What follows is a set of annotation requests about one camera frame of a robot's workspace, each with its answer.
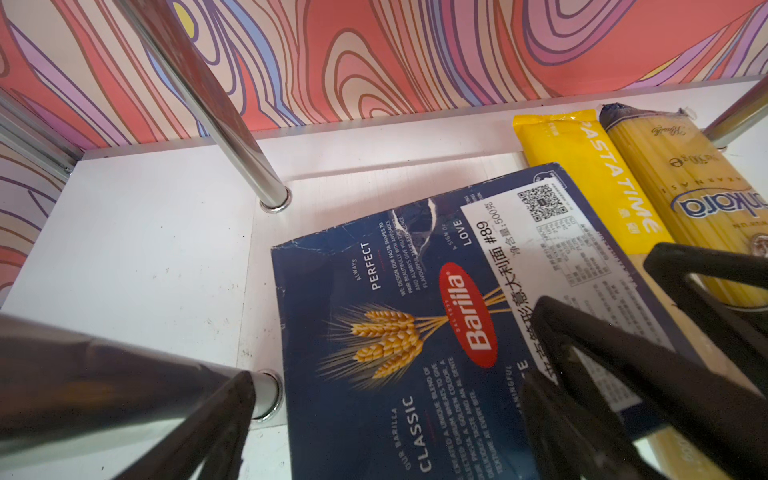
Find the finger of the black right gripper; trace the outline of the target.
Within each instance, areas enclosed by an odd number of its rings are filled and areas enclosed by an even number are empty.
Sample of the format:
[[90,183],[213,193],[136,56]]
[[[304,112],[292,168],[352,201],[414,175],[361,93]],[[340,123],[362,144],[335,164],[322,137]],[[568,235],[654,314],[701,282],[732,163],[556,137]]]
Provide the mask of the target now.
[[629,386],[732,478],[766,478],[766,399],[554,298],[537,301],[531,325],[554,364],[549,380],[629,442],[580,353]]
[[759,390],[767,388],[767,259],[672,243],[644,270]]

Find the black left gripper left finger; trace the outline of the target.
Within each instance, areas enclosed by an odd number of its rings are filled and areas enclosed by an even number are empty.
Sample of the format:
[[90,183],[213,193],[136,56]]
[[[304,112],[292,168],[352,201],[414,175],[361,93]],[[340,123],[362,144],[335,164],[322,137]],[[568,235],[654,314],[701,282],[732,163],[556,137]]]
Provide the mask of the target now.
[[256,393],[252,376],[240,372],[119,479],[236,479]]

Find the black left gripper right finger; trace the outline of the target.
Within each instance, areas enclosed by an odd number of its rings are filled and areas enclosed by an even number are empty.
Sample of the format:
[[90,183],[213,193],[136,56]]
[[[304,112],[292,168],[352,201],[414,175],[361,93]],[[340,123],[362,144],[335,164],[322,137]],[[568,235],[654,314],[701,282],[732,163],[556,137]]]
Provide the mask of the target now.
[[542,373],[521,391],[525,432],[541,479],[661,479],[622,432]]

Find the clear blue spaghetti pack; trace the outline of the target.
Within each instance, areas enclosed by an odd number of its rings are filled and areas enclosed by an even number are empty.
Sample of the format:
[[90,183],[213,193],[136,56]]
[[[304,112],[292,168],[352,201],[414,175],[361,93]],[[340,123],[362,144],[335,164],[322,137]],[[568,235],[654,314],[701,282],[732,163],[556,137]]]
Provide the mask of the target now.
[[675,242],[766,258],[766,200],[685,113],[612,103],[599,121]]

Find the dark blue Barilla pasta box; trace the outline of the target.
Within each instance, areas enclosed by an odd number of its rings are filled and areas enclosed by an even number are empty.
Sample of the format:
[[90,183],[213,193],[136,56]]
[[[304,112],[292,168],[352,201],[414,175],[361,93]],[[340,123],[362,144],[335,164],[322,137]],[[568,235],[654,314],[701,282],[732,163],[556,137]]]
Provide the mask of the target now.
[[296,479],[534,479],[524,377],[548,296],[698,354],[550,163],[272,249]]

